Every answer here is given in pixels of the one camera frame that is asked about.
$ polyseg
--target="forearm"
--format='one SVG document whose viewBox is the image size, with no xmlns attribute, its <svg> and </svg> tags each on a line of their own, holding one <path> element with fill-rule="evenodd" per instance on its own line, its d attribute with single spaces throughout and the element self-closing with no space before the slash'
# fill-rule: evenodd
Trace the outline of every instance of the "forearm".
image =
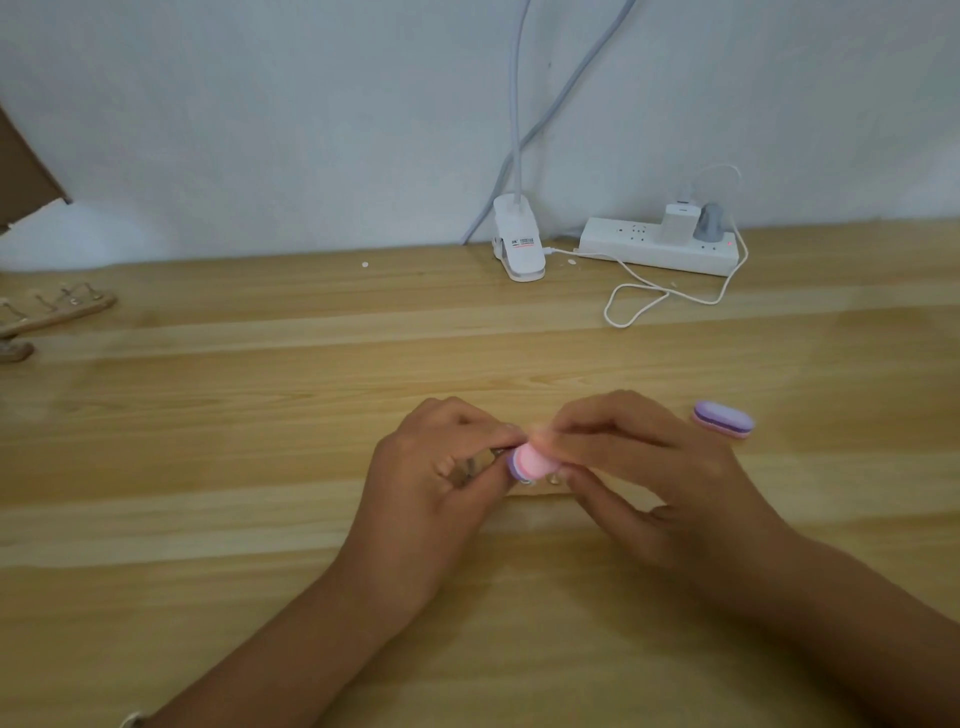
<svg viewBox="0 0 960 728">
<path fill-rule="evenodd" d="M 335 563 L 148 728 L 311 726 L 394 635 Z"/>
<path fill-rule="evenodd" d="M 766 625 L 897 725 L 960 725 L 960 624 L 803 539 Z"/>
</svg>

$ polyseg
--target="power strip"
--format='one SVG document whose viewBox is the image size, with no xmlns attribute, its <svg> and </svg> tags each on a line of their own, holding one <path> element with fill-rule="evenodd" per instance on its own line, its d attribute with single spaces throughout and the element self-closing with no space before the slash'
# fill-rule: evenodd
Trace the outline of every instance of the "power strip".
<svg viewBox="0 0 960 728">
<path fill-rule="evenodd" d="M 740 259 L 736 238 L 724 234 L 718 243 L 703 243 L 690 238 L 683 244 L 657 242 L 660 226 L 591 217 L 580 236 L 582 253 L 608 255 L 624 263 L 670 268 L 709 276 L 729 276 Z"/>
</svg>

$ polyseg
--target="metal hook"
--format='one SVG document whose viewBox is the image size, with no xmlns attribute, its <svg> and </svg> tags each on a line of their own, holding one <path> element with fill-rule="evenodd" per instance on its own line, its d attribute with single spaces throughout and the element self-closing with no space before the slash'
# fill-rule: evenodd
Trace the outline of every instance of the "metal hook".
<svg viewBox="0 0 960 728">
<path fill-rule="evenodd" d="M 0 299 L 0 306 L 6 308 L 11 314 L 16 316 L 18 321 L 26 321 L 29 317 L 23 311 L 13 307 L 8 299 Z"/>
<path fill-rule="evenodd" d="M 93 287 L 92 285 L 90 285 L 88 282 L 84 281 L 83 283 L 81 283 L 81 285 L 86 288 L 87 292 L 90 294 L 90 299 L 91 299 L 91 300 L 93 300 L 93 301 L 100 301 L 100 299 L 102 299 L 102 298 L 104 297 L 104 294 L 102 294 L 100 291 L 98 291 L 96 288 L 94 288 L 94 287 Z"/>
<path fill-rule="evenodd" d="M 80 299 L 73 295 L 73 290 L 66 283 L 60 284 L 60 292 L 63 294 L 62 298 L 67 299 L 70 305 L 80 305 Z"/>
<path fill-rule="evenodd" d="M 49 310 L 49 311 L 51 311 L 51 312 L 58 310 L 55 305 L 53 305 L 52 303 L 50 303 L 49 301 L 47 301 L 46 299 L 44 299 L 43 296 L 41 296 L 39 292 L 34 291 L 32 295 L 33 295 L 33 297 L 34 297 L 35 299 L 37 299 L 37 300 L 40 301 L 44 306 L 46 306 L 47 310 Z"/>
</svg>

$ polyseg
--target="pink nail buffer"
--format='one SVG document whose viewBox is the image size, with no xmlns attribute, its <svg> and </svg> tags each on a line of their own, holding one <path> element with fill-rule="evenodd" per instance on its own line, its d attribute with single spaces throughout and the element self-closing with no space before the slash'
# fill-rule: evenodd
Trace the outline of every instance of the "pink nail buffer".
<svg viewBox="0 0 960 728">
<path fill-rule="evenodd" d="M 560 467 L 560 461 L 549 458 L 534 450 L 534 447 L 527 443 L 519 448 L 514 448 L 508 455 L 507 466 L 511 474 L 525 485 L 530 485 L 555 473 Z"/>
<path fill-rule="evenodd" d="M 746 412 L 715 401 L 701 400 L 693 408 L 693 422 L 740 440 L 754 431 L 754 419 Z"/>
</svg>

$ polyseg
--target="gray plug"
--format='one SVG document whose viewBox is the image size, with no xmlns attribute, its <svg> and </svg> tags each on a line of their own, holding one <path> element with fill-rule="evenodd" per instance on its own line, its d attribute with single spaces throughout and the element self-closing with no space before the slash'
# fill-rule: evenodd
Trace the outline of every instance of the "gray plug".
<svg viewBox="0 0 960 728">
<path fill-rule="evenodd" d="M 719 243 L 723 236 L 723 208 L 717 203 L 707 203 L 700 211 L 700 220 L 697 221 L 693 238 L 702 243 Z"/>
</svg>

